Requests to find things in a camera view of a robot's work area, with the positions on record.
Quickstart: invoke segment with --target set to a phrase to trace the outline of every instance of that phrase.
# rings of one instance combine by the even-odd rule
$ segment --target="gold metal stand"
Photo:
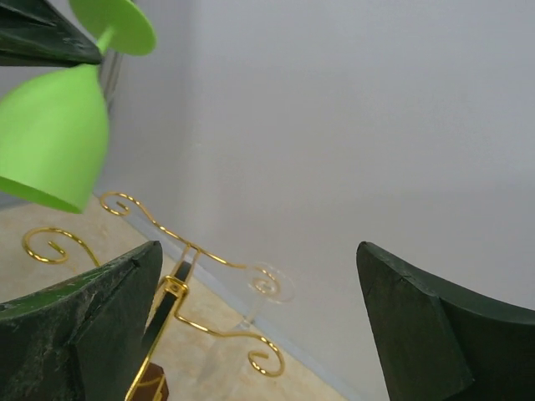
[[[165,232],[168,236],[170,236],[170,237],[174,238],[175,240],[178,240],[179,242],[184,244],[184,251],[182,252],[180,260],[175,264],[175,267],[173,268],[173,271],[171,272],[170,275],[168,275],[168,276],[166,276],[166,277],[164,277],[163,279],[160,280],[160,285],[158,286],[158,289],[156,290],[156,294],[155,294],[153,305],[152,305],[152,308],[151,308],[151,311],[150,311],[150,315],[149,315],[149,319],[148,319],[148,322],[147,322],[147,326],[149,325],[150,321],[154,317],[155,312],[160,307],[161,301],[162,301],[163,297],[165,296],[165,294],[167,294],[167,293],[171,294],[175,298],[175,301],[173,303],[171,311],[167,315],[167,318],[166,318],[164,324],[161,327],[160,332],[158,333],[158,335],[156,337],[156,340],[153,342],[149,352],[147,353],[145,361],[142,363],[139,372],[136,374],[134,382],[130,386],[130,389],[129,389],[127,395],[126,395],[125,400],[126,401],[130,401],[132,399],[132,396],[134,395],[135,390],[139,386],[146,385],[145,383],[141,383],[140,382],[141,378],[145,374],[145,371],[146,371],[147,367],[149,366],[149,362],[150,362],[150,359],[152,357],[152,354],[154,353],[155,348],[156,348],[158,342],[160,341],[161,336],[162,336],[163,332],[165,331],[167,324],[169,323],[169,321],[172,318],[175,318],[179,322],[183,322],[183,323],[187,324],[188,326],[191,326],[191,327],[193,327],[193,328],[195,328],[195,329],[197,329],[197,330],[199,330],[201,332],[204,332],[206,334],[209,334],[209,335],[211,335],[213,337],[217,337],[217,338],[245,337],[245,338],[253,338],[253,339],[258,340],[261,343],[264,343],[265,345],[267,345],[274,352],[275,356],[277,357],[278,362],[279,362],[278,368],[275,369],[275,370],[268,370],[268,369],[263,368],[261,366],[261,364],[258,363],[258,359],[259,358],[268,359],[269,356],[268,356],[267,353],[261,352],[261,351],[249,351],[249,353],[247,354],[247,359],[248,359],[249,363],[260,374],[262,374],[264,376],[267,376],[269,378],[276,378],[276,377],[282,375],[284,373],[284,369],[286,367],[286,363],[284,362],[284,356],[281,353],[281,351],[278,349],[278,347],[275,344],[273,344],[271,341],[269,341],[267,338],[265,338],[264,336],[261,336],[259,334],[254,333],[254,332],[221,332],[221,331],[218,331],[218,330],[211,329],[209,327],[202,326],[199,323],[193,322],[192,320],[190,320],[190,319],[188,319],[186,317],[183,317],[179,313],[182,304],[184,303],[184,301],[186,300],[187,296],[189,295],[190,289],[188,287],[188,282],[189,282],[189,279],[191,278],[191,274],[193,272],[193,269],[194,269],[194,267],[195,267],[195,265],[196,265],[196,263],[197,263],[197,261],[198,261],[198,259],[199,259],[199,257],[201,255],[208,256],[212,260],[221,263],[223,266],[227,266],[227,267],[231,267],[231,268],[245,269],[245,268],[247,268],[247,266],[243,265],[243,264],[231,263],[229,261],[226,261],[225,259],[223,259],[223,258],[221,258],[221,257],[219,257],[217,255],[214,255],[213,253],[210,253],[209,251],[205,250],[204,248],[198,246],[196,243],[188,241],[187,239],[179,236],[178,234],[174,233],[173,231],[170,231],[170,230],[166,229],[164,226],[162,226],[158,221],[156,221],[154,219],[152,214],[146,209],[146,207],[143,204],[141,204],[141,202],[139,202],[138,200],[136,200],[135,198],[133,198],[130,195],[126,195],[126,194],[123,194],[123,193],[120,193],[120,192],[108,192],[108,193],[102,195],[100,197],[100,204],[109,213],[111,213],[113,215],[116,215],[116,216],[121,216],[121,217],[124,217],[124,216],[127,216],[127,215],[130,214],[130,208],[128,206],[126,206],[125,204],[123,204],[122,202],[120,202],[120,201],[116,202],[117,206],[120,208],[119,210],[110,207],[106,203],[106,199],[109,198],[110,196],[118,196],[120,198],[124,198],[124,199],[132,202],[134,205],[139,207],[139,209],[143,212],[143,214],[150,220],[150,222],[154,226],[156,226],[159,230]],[[33,259],[36,259],[36,260],[41,261],[43,263],[54,264],[54,265],[55,264],[60,264],[60,263],[65,263],[69,259],[68,252],[66,252],[66,250],[64,250],[62,247],[60,247],[58,244],[56,244],[53,241],[49,241],[48,244],[56,252],[59,253],[60,258],[58,258],[58,259],[47,258],[45,256],[39,255],[36,251],[33,251],[31,246],[30,246],[30,240],[32,239],[33,236],[35,236],[36,234],[38,234],[40,232],[57,233],[57,234],[61,234],[63,236],[67,236],[68,238],[72,239],[73,241],[76,241],[88,253],[88,255],[91,257],[91,260],[93,261],[93,263],[96,266],[100,266],[100,263],[99,263],[98,259],[95,257],[94,253],[87,246],[87,244],[85,244],[85,242],[80,240],[74,234],[72,234],[72,233],[70,233],[68,231],[65,231],[63,229],[56,228],[56,227],[35,228],[35,229],[32,229],[32,230],[28,231],[24,235],[24,237],[23,237],[23,248]],[[190,273],[188,274],[187,279],[185,281],[182,281],[182,280],[179,280],[179,279],[176,278],[176,273],[178,272],[179,268],[185,262],[186,256],[187,256],[188,252],[190,252],[190,250],[194,250],[195,254],[194,254],[194,256],[192,258],[192,261],[191,261]],[[266,282],[271,282],[271,283],[274,283],[275,291],[278,292],[280,290],[280,285],[279,285],[278,279],[276,277],[274,277],[272,274],[270,274],[269,272],[267,272],[267,271],[265,271],[265,270],[263,270],[261,268],[258,268],[258,270],[263,275],[266,276],[266,279],[265,280],[264,279],[256,279],[254,281],[255,288],[258,289],[258,291],[260,291],[260,292],[264,292],[265,289],[264,289],[264,285],[263,284],[265,284]]]

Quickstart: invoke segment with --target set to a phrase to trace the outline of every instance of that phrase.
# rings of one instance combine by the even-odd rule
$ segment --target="gray wall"
[[[534,2],[141,6],[160,45],[125,61],[100,189],[294,277],[295,301],[263,316],[352,398],[386,399],[360,241],[535,307]]]

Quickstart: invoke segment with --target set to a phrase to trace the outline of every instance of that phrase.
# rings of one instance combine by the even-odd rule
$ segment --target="beige countertop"
[[[119,217],[105,212],[96,199],[83,215],[51,211],[36,205],[25,205],[0,211],[0,302],[21,297],[41,288],[61,282],[77,273],[93,268],[81,247],[63,236],[42,233],[33,238],[32,247],[45,256],[56,257],[47,241],[54,240],[70,254],[64,265],[45,265],[30,258],[21,247],[25,232],[40,226],[55,226],[70,231],[84,240],[104,263],[147,241]],[[165,257],[162,275],[169,273],[174,262]],[[181,312],[188,318],[209,327],[228,330],[241,316],[221,298],[193,278],[191,295]],[[207,350],[214,340],[192,327],[172,322],[155,351],[154,362],[166,371],[171,391],[170,400],[192,400],[187,395],[200,371]],[[286,372],[279,378],[265,378],[244,364],[237,387],[229,401],[338,401],[341,395],[322,382],[300,362],[284,353]]]

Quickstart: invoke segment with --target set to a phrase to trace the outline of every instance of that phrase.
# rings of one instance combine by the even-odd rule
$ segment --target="wine glass holder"
[[[155,332],[154,335],[154,341],[152,342],[152,345],[150,347],[149,352],[147,353],[145,360],[141,364],[141,367],[138,371],[138,373],[135,376],[134,381],[130,385],[130,388],[128,390],[128,393],[126,394],[125,401],[130,401],[138,387],[144,387],[148,385],[148,383],[142,382],[142,378],[146,372],[146,369],[149,367],[150,360],[152,358],[152,355],[158,346],[158,343],[161,339],[161,336],[163,335],[164,331],[166,330],[166,327],[170,323],[171,320],[177,320],[179,322],[185,323],[186,325],[193,327],[203,333],[209,334],[210,336],[213,336],[214,338],[239,338],[239,337],[245,337],[245,338],[252,338],[254,340],[257,340],[266,346],[268,346],[274,353],[275,357],[278,359],[278,368],[277,369],[266,369],[263,368],[262,365],[258,362],[259,359],[269,359],[269,355],[262,351],[249,351],[247,353],[247,359],[248,362],[251,364],[251,366],[261,375],[269,377],[269,378],[276,378],[278,376],[281,376],[284,373],[284,369],[286,368],[286,363],[284,362],[284,356],[281,353],[280,349],[269,339],[265,338],[262,335],[256,334],[254,332],[244,332],[244,331],[230,331],[230,332],[223,332],[219,331],[213,328],[206,327],[204,325],[201,325],[200,323],[194,322],[191,319],[184,317],[181,315],[181,306],[183,305],[184,301],[187,299],[188,295],[190,294],[190,288],[188,286],[188,282],[191,279],[192,273],[194,271],[194,268],[201,256],[207,256],[208,258],[218,262],[220,265],[223,265],[225,267],[233,268],[233,269],[241,269],[244,270],[247,268],[247,265],[245,264],[238,264],[229,262],[222,257],[219,257],[209,251],[207,251],[204,247],[201,247],[197,245],[195,242],[188,241],[186,238],[179,236],[175,232],[168,230],[163,225],[161,225],[158,221],[154,219],[152,214],[148,211],[148,209],[139,202],[136,198],[124,194],[122,192],[106,192],[99,198],[100,205],[109,213],[115,216],[119,217],[126,217],[130,214],[130,208],[123,203],[121,200],[117,200],[115,202],[115,207],[110,206],[107,201],[110,197],[118,197],[122,198],[124,200],[129,201],[133,205],[135,205],[142,213],[145,215],[145,217],[150,221],[152,225],[154,225],[158,230],[164,232],[169,237],[173,238],[176,241],[179,241],[183,245],[183,251],[181,253],[181,257],[179,261],[175,264],[173,267],[171,273],[163,278],[161,278],[158,287],[155,292],[155,297],[152,303],[152,308],[150,310],[149,318],[147,320],[147,329],[150,327],[150,325],[154,322],[159,320],[159,324],[156,324],[158,327],[157,332]],[[77,237],[75,234],[66,231],[62,228],[58,227],[38,227],[33,228],[32,230],[28,231],[23,236],[23,249],[26,251],[28,255],[30,255],[33,259],[40,261],[42,263],[47,263],[51,265],[59,265],[65,263],[69,259],[69,253],[63,249],[60,245],[58,245],[54,241],[48,241],[48,245],[54,249],[58,254],[59,257],[57,258],[51,258],[42,256],[36,251],[33,250],[33,248],[30,246],[30,241],[34,236],[36,236],[39,233],[52,233],[52,234],[58,234],[61,236],[66,236],[72,241],[75,241],[78,243],[85,252],[89,255],[91,258],[91,261],[94,263],[96,267],[101,266],[101,263],[97,256],[94,254],[93,250],[79,237]],[[186,261],[186,258],[190,252],[193,253],[193,257],[191,259],[191,262]],[[262,292],[263,284],[266,282],[270,282],[273,284],[275,291],[279,291],[280,289],[280,283],[278,282],[278,278],[275,277],[272,273],[268,272],[267,270],[262,269],[261,267],[256,267],[256,269],[261,273],[261,275],[264,278],[257,278],[255,282],[253,283],[253,286],[258,291]]]

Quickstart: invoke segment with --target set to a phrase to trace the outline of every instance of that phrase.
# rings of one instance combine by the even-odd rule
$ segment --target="clear wine glass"
[[[267,263],[259,262],[246,269],[249,288],[255,293],[251,309],[229,332],[251,331],[255,318],[266,302],[290,302],[295,294],[292,280]],[[223,401],[237,385],[237,379],[247,352],[257,344],[250,339],[218,338],[206,355],[201,372],[193,388],[196,401]]]

